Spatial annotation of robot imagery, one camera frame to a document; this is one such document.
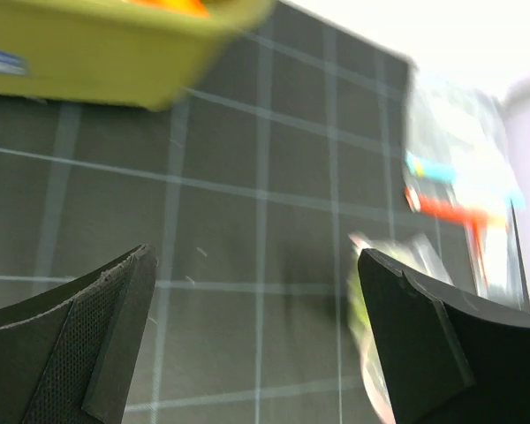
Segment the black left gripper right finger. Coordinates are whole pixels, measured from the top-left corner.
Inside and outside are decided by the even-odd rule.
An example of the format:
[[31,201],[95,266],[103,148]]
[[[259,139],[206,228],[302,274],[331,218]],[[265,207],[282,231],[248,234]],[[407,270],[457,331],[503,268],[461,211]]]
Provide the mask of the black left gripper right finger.
[[530,423],[530,313],[375,249],[358,271],[397,423]]

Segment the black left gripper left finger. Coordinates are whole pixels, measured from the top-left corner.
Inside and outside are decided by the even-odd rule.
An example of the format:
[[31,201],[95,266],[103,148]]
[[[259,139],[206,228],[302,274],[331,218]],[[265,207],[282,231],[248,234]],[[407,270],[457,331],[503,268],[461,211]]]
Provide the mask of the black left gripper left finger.
[[0,308],[0,423],[119,423],[155,289],[141,245]]

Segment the green celery stalk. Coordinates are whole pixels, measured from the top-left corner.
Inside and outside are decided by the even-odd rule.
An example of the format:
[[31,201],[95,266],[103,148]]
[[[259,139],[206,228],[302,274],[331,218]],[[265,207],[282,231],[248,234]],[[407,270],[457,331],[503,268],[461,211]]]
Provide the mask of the green celery stalk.
[[348,324],[357,346],[360,346],[364,336],[370,331],[370,321],[360,279],[351,276],[347,283],[348,295]]

